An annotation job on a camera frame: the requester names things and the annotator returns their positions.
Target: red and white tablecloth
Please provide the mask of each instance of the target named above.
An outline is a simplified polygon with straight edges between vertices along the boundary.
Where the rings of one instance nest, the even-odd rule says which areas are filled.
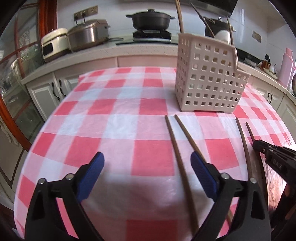
[[[191,168],[193,150],[174,114],[206,161],[236,179],[246,180],[247,169],[235,117],[248,139],[251,158],[255,157],[246,122],[256,139],[295,149],[278,114],[250,86],[232,114],[180,112],[175,75],[173,68],[131,67],[80,76],[79,84],[43,126],[23,166],[14,206],[21,236],[38,179],[62,179],[101,151],[104,169],[82,206],[102,237],[106,241],[190,240],[184,191],[164,115],[169,116],[178,141],[200,225],[213,202]],[[61,203],[68,232],[75,235]],[[225,224],[221,234],[226,231]]]

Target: perforated basket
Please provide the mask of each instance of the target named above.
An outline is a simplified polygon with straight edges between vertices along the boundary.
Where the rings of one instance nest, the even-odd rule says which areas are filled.
[[[182,111],[234,111],[250,74],[238,68],[233,45],[179,34],[175,93]]]

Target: plate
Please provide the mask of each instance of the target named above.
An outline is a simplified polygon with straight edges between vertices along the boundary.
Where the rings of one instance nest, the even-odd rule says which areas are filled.
[[[275,80],[278,79],[278,77],[277,77],[276,75],[274,75],[273,73],[271,73],[268,69],[266,69],[266,68],[263,68],[263,69],[264,69],[264,71],[265,71],[268,75],[270,75],[272,78],[274,78]]]

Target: metal screw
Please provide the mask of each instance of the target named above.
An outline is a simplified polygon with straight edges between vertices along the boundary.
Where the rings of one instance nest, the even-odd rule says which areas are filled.
[[[38,183],[39,183],[39,184],[43,184],[43,183],[45,183],[45,181],[46,181],[45,178],[40,178],[40,179],[38,180]]]
[[[73,179],[73,177],[74,177],[74,174],[69,173],[69,174],[66,175],[65,178],[66,178],[67,180],[71,180],[71,179]]]
[[[227,179],[230,178],[230,176],[229,176],[227,173],[225,173],[225,172],[223,172],[223,173],[221,174],[221,177],[222,177],[223,179],[225,179],[225,180],[227,180]]]
[[[255,184],[255,183],[257,183],[257,180],[255,178],[251,177],[250,178],[250,182],[253,183],[253,184]]]

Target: rice cooker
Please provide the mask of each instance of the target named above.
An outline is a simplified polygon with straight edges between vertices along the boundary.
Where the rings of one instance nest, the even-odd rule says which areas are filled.
[[[46,63],[70,52],[68,30],[58,28],[41,39],[42,55]]]

